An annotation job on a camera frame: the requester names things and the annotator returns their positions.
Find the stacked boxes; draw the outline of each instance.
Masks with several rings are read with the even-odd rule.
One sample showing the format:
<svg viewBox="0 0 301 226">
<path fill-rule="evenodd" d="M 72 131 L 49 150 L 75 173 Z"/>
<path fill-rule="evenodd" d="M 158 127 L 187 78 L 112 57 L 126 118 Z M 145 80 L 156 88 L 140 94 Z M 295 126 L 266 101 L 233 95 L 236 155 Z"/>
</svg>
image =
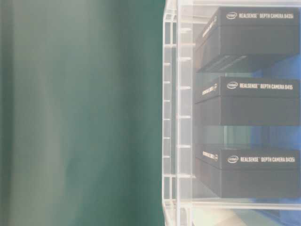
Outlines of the stacked boxes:
<svg viewBox="0 0 301 226">
<path fill-rule="evenodd" d="M 299 21 L 297 8 L 220 7 L 197 39 L 195 68 L 249 73 L 297 55 Z M 299 80 L 221 76 L 194 90 L 198 127 L 300 125 Z M 195 155 L 198 179 L 219 197 L 300 196 L 299 150 L 195 144 Z"/>
</svg>

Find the acrylic display case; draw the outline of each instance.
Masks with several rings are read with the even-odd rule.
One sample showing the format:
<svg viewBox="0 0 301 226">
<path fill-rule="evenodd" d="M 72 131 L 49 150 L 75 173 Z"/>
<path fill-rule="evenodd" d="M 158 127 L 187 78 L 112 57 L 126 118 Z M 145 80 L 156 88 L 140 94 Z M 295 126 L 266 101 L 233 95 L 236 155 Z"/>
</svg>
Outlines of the acrylic display case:
<svg viewBox="0 0 301 226">
<path fill-rule="evenodd" d="M 166 0 L 166 226 L 301 226 L 300 0 Z"/>
</svg>

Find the black product box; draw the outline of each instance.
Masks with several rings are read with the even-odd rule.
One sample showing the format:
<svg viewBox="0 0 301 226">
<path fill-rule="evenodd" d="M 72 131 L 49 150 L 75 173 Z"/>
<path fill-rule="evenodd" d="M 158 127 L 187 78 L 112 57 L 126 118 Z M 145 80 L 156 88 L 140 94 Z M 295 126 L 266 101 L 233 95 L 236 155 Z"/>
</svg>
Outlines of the black product box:
<svg viewBox="0 0 301 226">
<path fill-rule="evenodd" d="M 255 72 L 299 54 L 298 8 L 219 7 L 196 41 L 201 72 Z"/>
<path fill-rule="evenodd" d="M 220 77 L 196 87 L 200 125 L 299 126 L 299 80 Z"/>
<path fill-rule="evenodd" d="M 299 170 L 300 151 L 257 145 L 196 145 L 196 157 L 222 170 Z"/>
<path fill-rule="evenodd" d="M 221 198 L 300 196 L 299 150 L 200 145 L 196 153 L 197 178 Z M 215 153 L 220 161 L 207 159 Z"/>
</svg>

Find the green curtain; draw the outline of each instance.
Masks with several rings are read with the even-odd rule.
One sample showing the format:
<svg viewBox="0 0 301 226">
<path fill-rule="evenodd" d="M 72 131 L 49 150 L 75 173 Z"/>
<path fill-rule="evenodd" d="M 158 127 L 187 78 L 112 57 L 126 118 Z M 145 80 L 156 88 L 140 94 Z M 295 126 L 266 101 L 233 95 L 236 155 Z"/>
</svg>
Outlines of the green curtain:
<svg viewBox="0 0 301 226">
<path fill-rule="evenodd" d="M 1 0 L 1 225 L 164 225 L 163 8 Z"/>
</svg>

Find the box lid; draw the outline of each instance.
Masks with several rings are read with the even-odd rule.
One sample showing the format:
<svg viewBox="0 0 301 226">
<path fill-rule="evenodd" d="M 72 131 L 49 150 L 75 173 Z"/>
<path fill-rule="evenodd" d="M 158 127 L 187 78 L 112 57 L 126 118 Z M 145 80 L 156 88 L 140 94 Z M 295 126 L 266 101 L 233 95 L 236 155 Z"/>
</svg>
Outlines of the box lid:
<svg viewBox="0 0 301 226">
<path fill-rule="evenodd" d="M 195 103 L 217 96 L 300 98 L 300 81 L 219 77 L 196 90 Z"/>
<path fill-rule="evenodd" d="M 298 8 L 219 7 L 197 39 L 197 48 L 219 26 L 299 26 Z"/>
<path fill-rule="evenodd" d="M 196 145 L 196 157 L 222 170 L 299 169 L 300 151 L 259 145 Z"/>
</svg>

